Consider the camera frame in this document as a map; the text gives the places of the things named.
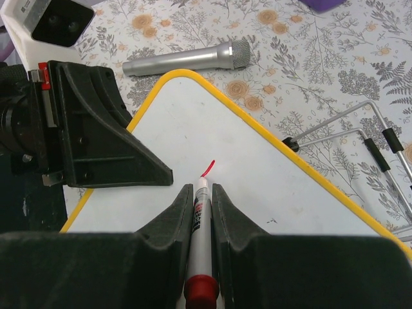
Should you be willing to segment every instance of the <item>white board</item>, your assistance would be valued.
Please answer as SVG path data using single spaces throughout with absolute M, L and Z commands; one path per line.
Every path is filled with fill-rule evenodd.
M 306 164 L 304 172 L 295 164 L 300 160 L 296 154 L 289 154 L 292 161 L 274 147 L 261 135 L 274 138 L 268 131 L 252 129 L 251 123 L 260 125 L 240 108 L 236 112 L 248 123 L 222 104 L 224 96 L 202 77 L 193 72 L 190 78 L 179 77 L 186 74 L 160 81 L 133 130 L 173 170 L 173 185 L 96 189 L 70 232 L 138 230 L 167 208 L 183 185 L 194 183 L 212 160 L 216 163 L 209 183 L 222 184 L 234 205 L 269 233 L 377 236 L 386 231 L 369 217 L 374 226 L 366 224 L 368 215 L 360 208 L 362 219 L 349 210 L 347 204 L 353 202 L 342 193 L 339 200 L 333 196 L 311 176 L 333 186 Z M 393 238 L 389 232 L 385 236 Z

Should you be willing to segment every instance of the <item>floral tablecloth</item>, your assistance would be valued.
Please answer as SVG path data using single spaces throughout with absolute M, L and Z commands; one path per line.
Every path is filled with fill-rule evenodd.
M 96 17 L 76 48 L 85 64 L 115 71 L 133 114 L 158 76 L 126 77 L 124 61 L 244 37 L 252 48 L 250 66 L 200 73 L 273 134 L 295 136 L 371 99 L 412 163 L 412 0 L 350 0 L 323 14 L 297 0 L 109 0 L 94 9 Z M 369 106 L 302 142 L 355 127 L 374 139 L 412 200 L 405 171 Z M 359 136 L 299 154 L 389 230 L 407 225 L 396 193 Z M 83 191 L 65 193 L 70 211 Z

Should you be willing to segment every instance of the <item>marker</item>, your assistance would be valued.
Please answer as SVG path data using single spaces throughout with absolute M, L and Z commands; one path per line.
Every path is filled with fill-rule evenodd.
M 192 237 L 184 290 L 186 309 L 216 309 L 216 299 L 219 296 L 216 280 L 218 269 L 212 245 L 211 192 L 203 175 L 195 187 Z

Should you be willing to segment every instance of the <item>table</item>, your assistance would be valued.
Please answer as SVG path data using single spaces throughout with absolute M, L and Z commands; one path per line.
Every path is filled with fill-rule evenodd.
M 76 48 L 85 64 L 114 70 L 132 114 L 158 77 L 125 77 L 124 61 L 244 37 L 252 48 L 250 66 L 200 73 L 273 134 L 295 136 L 371 99 L 412 163 L 412 1 L 347 1 L 323 14 L 296 0 L 109 0 L 94 9 Z M 368 106 L 302 142 L 355 127 L 374 139 L 411 199 L 409 180 Z M 407 225 L 397 195 L 358 136 L 299 154 L 387 229 Z M 65 188 L 68 212 L 83 194 Z

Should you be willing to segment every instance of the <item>yellow board edge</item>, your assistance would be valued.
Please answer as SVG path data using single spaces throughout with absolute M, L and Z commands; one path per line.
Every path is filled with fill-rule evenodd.
M 377 222 L 371 215 L 369 215 L 365 210 L 360 208 L 354 201 L 347 197 L 342 191 L 336 188 L 329 180 L 312 168 L 308 163 L 306 163 L 298 154 L 294 153 L 288 146 L 286 146 L 282 141 L 277 139 L 271 132 L 265 129 L 259 122 L 254 120 L 248 113 L 243 111 L 239 106 L 237 106 L 231 99 L 226 97 L 219 89 L 214 87 L 206 79 L 204 79 L 200 74 L 191 70 L 174 70 L 169 73 L 164 74 L 160 77 L 159 81 L 154 85 L 153 89 L 150 91 L 140 109 L 137 111 L 136 115 L 133 117 L 127 126 L 127 130 L 132 132 L 140 119 L 160 92 L 161 88 L 171 79 L 177 77 L 187 77 L 194 80 L 203 88 L 205 88 L 211 95 L 222 102 L 227 108 L 229 108 L 233 113 L 245 121 L 252 129 L 258 132 L 263 138 L 270 142 L 274 147 L 277 148 L 281 153 L 283 153 L 289 160 L 293 161 L 300 169 L 302 169 L 307 175 L 312 177 L 319 185 L 324 187 L 330 194 L 337 198 L 343 205 L 345 205 L 349 210 L 356 214 L 363 222 L 368 224 L 373 230 L 375 230 L 381 236 L 394 241 L 407 255 L 407 257 L 412 260 L 412 249 L 405 245 L 401 240 L 399 240 L 395 235 L 383 227 L 379 222 Z M 80 199 L 79 204 L 76 206 L 75 210 L 69 216 L 67 222 L 64 224 L 61 232 L 67 232 L 71 227 L 76 217 L 79 215 L 80 211 L 85 206 L 86 202 L 89 200 L 93 189 L 88 189 L 84 196 Z

